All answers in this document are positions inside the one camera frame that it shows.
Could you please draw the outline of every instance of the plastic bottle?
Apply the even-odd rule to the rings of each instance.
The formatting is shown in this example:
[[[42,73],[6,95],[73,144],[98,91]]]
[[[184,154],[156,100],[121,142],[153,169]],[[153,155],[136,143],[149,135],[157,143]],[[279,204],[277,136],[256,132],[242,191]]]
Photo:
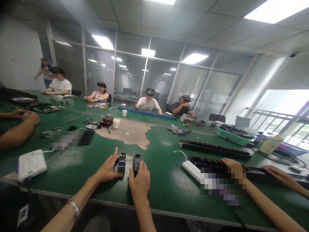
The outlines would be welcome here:
[[[98,108],[102,108],[102,98],[98,98]]]

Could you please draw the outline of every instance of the desk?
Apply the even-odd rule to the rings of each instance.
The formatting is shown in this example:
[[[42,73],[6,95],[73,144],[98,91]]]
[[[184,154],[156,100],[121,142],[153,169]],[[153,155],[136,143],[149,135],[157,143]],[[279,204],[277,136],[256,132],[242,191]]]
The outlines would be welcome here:
[[[109,111],[87,108],[88,103],[80,98],[75,98],[73,100],[75,104],[73,106],[68,106],[67,108],[69,110],[50,114],[39,114],[41,123],[36,126],[35,132],[30,138],[22,146],[1,153],[1,176],[17,170],[17,161],[20,155],[37,149],[49,149],[49,139],[39,139],[36,132],[48,130],[58,125],[64,125],[65,129],[72,124],[81,128],[83,126],[81,124],[82,121],[88,118],[93,118],[97,121],[101,118],[100,113],[97,114],[96,112]],[[9,109],[11,104],[3,103],[3,105],[3,109]],[[93,112],[93,114],[74,120],[71,123],[63,124],[63,122],[68,119],[80,116],[84,109]],[[141,154],[151,172],[151,187],[148,199],[153,213],[224,225],[240,226],[237,220],[229,212],[225,211],[223,207],[218,206],[216,202],[207,199],[201,201],[201,191],[198,183],[181,167],[182,162],[184,162],[184,156],[181,153],[173,153],[175,150],[182,150],[187,156],[203,156],[214,159],[221,158],[221,156],[183,150],[178,145],[179,139],[207,141],[208,143],[232,148],[240,148],[240,146],[225,141],[221,137],[211,134],[212,132],[192,132],[186,136],[172,134],[172,132],[168,131],[166,128],[166,126],[170,125],[170,120],[129,113],[131,112],[128,112],[126,116],[127,119],[149,122],[154,125],[151,127],[151,130],[146,133],[150,141],[147,150],[143,150],[137,145],[127,145],[119,140],[101,137],[96,133],[90,145],[79,147],[76,150],[64,151],[57,156],[47,165],[47,172],[34,177],[28,184],[28,187],[33,193],[70,198],[79,191],[87,178],[98,170],[117,146],[119,153],[127,153],[125,176],[123,179],[113,180],[99,185],[91,196],[90,202],[133,209],[134,204],[127,181],[129,176],[128,169],[133,163],[133,155]],[[116,117],[122,117],[122,115],[120,115],[121,111],[119,110],[116,110],[113,114]],[[5,121],[1,126],[7,129],[18,123],[18,121]],[[257,167],[265,164],[273,164],[287,171],[285,167],[274,164],[258,154],[255,154],[250,161],[238,161]],[[309,230],[309,224],[307,222],[309,201],[285,187],[279,188],[257,182],[254,182],[254,184],[304,229]],[[247,200],[244,202],[243,210],[238,211],[237,214],[248,228],[263,231],[275,230],[275,226],[262,213],[250,197],[247,197]]]

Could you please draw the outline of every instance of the white t-shirt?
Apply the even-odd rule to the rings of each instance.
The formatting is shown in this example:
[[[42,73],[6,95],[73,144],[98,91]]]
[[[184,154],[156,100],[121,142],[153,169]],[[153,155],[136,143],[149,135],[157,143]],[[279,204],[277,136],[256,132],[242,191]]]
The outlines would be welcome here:
[[[153,110],[154,108],[155,109],[160,108],[157,100],[154,99],[154,98],[152,98],[151,101],[147,104],[146,103],[146,97],[142,97],[138,100],[138,103],[141,105],[141,109]]]
[[[52,87],[55,92],[70,90],[69,95],[72,94],[72,85],[71,82],[69,82],[67,79],[64,79],[63,81],[53,80],[49,86]]]

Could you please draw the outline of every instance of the hand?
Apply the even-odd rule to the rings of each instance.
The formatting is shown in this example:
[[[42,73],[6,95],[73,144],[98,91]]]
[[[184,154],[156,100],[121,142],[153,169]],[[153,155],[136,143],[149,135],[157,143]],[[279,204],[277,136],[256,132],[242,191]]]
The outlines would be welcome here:
[[[106,182],[115,178],[123,177],[123,174],[120,172],[114,172],[114,166],[119,155],[117,155],[118,148],[115,148],[115,152],[111,155],[105,163],[99,168],[99,170],[93,175],[97,178],[99,182]]]
[[[15,110],[14,112],[8,114],[8,118],[10,118],[10,119],[22,119],[22,118],[23,118],[22,115],[23,115],[24,113],[30,114],[31,111],[27,111],[27,110]]]
[[[283,184],[290,187],[291,189],[295,190],[296,192],[302,189],[302,187],[289,174],[280,170],[279,168],[271,165],[265,165],[262,168],[264,168],[268,173],[276,177],[279,181],[281,181]]]
[[[135,178],[134,172],[132,168],[130,168],[129,186],[134,204],[136,202],[148,201],[147,194],[150,188],[150,171],[148,171],[147,165],[144,161],[140,162],[139,170]]]
[[[22,119],[23,121],[33,122],[35,125],[41,121],[40,117],[34,112],[24,113]]]
[[[223,158],[221,161],[228,167],[228,172],[232,174],[232,178],[239,180],[246,179],[246,171],[239,162],[228,158]]]

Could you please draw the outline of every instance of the white cable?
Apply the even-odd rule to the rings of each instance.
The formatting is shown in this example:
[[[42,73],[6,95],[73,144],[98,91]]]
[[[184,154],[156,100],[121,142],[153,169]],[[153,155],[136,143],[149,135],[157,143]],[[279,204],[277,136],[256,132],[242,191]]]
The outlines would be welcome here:
[[[187,161],[187,156],[185,153],[183,153],[182,151],[180,151],[182,154],[184,154],[184,156],[186,157],[186,161]]]

